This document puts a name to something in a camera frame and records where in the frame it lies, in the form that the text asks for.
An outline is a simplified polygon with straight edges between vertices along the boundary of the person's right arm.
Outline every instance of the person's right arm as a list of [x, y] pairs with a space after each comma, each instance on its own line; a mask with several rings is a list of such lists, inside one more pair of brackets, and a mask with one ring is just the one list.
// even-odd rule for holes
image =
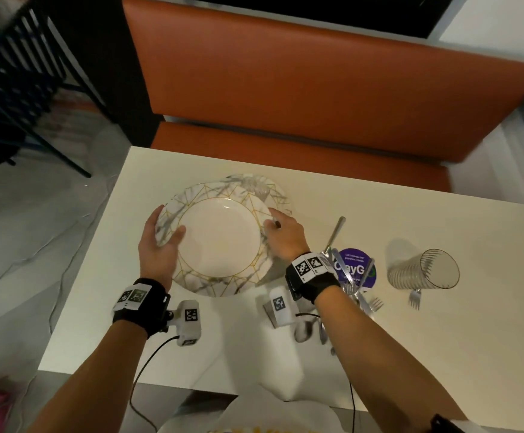
[[[294, 218], [271, 211], [281, 227], [266, 221], [268, 242], [290, 263], [309, 251], [304, 228]], [[427, 432], [437, 413], [467, 419], [439, 381], [341, 288], [328, 287], [314, 304], [350, 383], [382, 431]]]

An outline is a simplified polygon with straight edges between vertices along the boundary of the table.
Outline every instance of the table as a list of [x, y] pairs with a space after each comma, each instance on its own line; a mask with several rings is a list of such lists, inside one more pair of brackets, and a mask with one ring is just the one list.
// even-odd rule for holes
[[[260, 155], [271, 154], [260, 152]], [[132, 147], [39, 369], [73, 373], [111, 324], [111, 307], [138, 277], [137, 244], [150, 212], [180, 189], [232, 173], [272, 178], [289, 195], [309, 246], [322, 249], [340, 215], [335, 241], [377, 262], [375, 319], [446, 387], [481, 425], [524, 430], [524, 205], [378, 182]], [[420, 311], [386, 280], [388, 265], [437, 247], [460, 267], [451, 290], [425, 290]], [[196, 296], [176, 284], [171, 308], [197, 298], [202, 338], [168, 345], [140, 382], [239, 393], [262, 383], [283, 399], [352, 408], [348, 382], [318, 335], [295, 343], [273, 329], [262, 305], [268, 288], [230, 298]], [[170, 334], [148, 341], [141, 364]], [[364, 410], [358, 400], [357, 409]]]

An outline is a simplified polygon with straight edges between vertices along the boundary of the marble-patterned plate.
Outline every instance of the marble-patterned plate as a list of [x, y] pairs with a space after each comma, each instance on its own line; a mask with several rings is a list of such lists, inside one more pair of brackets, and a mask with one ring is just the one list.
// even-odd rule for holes
[[255, 287], [272, 265], [263, 223], [267, 206], [238, 182], [201, 183], [174, 196], [160, 213], [162, 246], [186, 226], [174, 281], [206, 296], [230, 296]]
[[222, 182], [237, 182], [249, 193], [257, 196], [267, 207], [280, 210], [289, 216], [292, 215], [290, 201], [286, 193], [276, 182], [266, 176], [237, 173], [222, 179]]

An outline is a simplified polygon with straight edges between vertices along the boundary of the black wrist strap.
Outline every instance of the black wrist strap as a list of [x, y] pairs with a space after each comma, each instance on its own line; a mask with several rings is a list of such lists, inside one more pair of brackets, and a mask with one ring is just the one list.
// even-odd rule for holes
[[164, 314], [170, 301], [164, 286], [154, 279], [138, 278], [126, 288], [114, 306], [114, 320], [127, 320], [139, 325], [148, 338], [164, 326]]
[[340, 286], [330, 261], [316, 252], [306, 252], [286, 269], [286, 282], [295, 301], [306, 298], [312, 304], [323, 290]]

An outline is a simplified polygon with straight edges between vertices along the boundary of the round purple sign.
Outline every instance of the round purple sign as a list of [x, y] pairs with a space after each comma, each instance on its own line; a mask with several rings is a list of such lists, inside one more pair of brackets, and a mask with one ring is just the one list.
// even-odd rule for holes
[[[370, 262], [370, 257], [365, 252], [362, 252], [360, 249], [353, 249], [352, 247], [341, 250], [340, 256], [342, 256], [342, 259], [346, 263], [346, 268], [348, 269], [348, 271], [352, 275], [352, 278], [358, 285], [360, 283], [360, 279], [362, 278], [364, 270], [368, 265], [368, 262]], [[344, 275], [342, 268], [336, 261], [334, 262], [334, 269], [336, 269], [336, 273], [338, 273], [338, 281], [346, 281], [346, 276]], [[368, 274], [368, 278], [363, 284], [363, 287], [371, 289], [374, 286], [375, 282], [376, 265], [374, 264], [374, 266], [372, 266], [372, 269], [370, 270], [370, 273]]]

